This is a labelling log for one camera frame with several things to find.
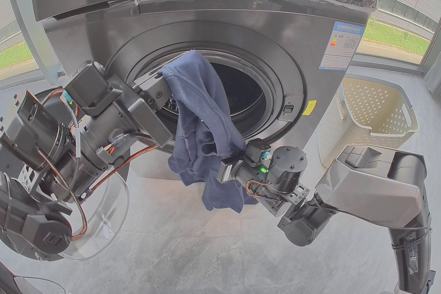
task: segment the grass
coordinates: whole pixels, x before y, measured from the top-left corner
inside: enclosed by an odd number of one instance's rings
[[[12,47],[0,51],[0,69],[32,58],[32,54],[26,42],[18,43]]]
[[[430,44],[429,40],[418,37],[395,27],[383,25],[375,19],[370,19],[364,32],[364,39],[393,45],[406,52],[424,55]]]

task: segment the black cable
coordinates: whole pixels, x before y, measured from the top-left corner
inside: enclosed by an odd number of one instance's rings
[[[75,116],[75,112],[71,109],[71,107],[69,106],[69,103],[65,103],[64,104],[66,106],[66,108],[69,110],[71,116],[72,116],[72,120],[74,122],[74,126],[75,128],[79,128],[78,126],[78,120],[77,117]],[[75,139],[75,149],[77,148],[77,140]],[[50,206],[52,204],[57,204],[60,203],[60,201],[64,200],[67,196],[69,196],[70,192],[72,191],[72,189],[75,186],[75,183],[77,181],[78,175],[79,175],[79,168],[80,168],[80,156],[76,157],[76,165],[75,165],[75,171],[74,171],[74,177],[72,178],[72,182],[70,184],[70,186],[66,189],[66,191],[64,192],[64,194],[62,196],[60,196],[59,198],[57,198],[54,201],[49,201],[49,202],[42,202],[42,201],[38,201],[41,204]]]

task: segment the blue sticker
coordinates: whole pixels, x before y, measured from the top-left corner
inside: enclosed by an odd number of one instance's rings
[[[364,27],[336,22],[319,69],[346,71],[357,51]]]

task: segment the white laundry basket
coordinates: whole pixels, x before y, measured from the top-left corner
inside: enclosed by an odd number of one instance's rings
[[[400,86],[347,74],[318,128],[320,160],[328,167],[348,144],[399,148],[418,122]]]

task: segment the cloth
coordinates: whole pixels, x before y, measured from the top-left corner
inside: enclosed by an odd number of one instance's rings
[[[211,211],[256,204],[239,182],[217,180],[223,157],[245,151],[245,140],[230,118],[222,82],[208,60],[190,51],[159,70],[179,109],[170,169],[188,186],[205,182],[202,202]]]

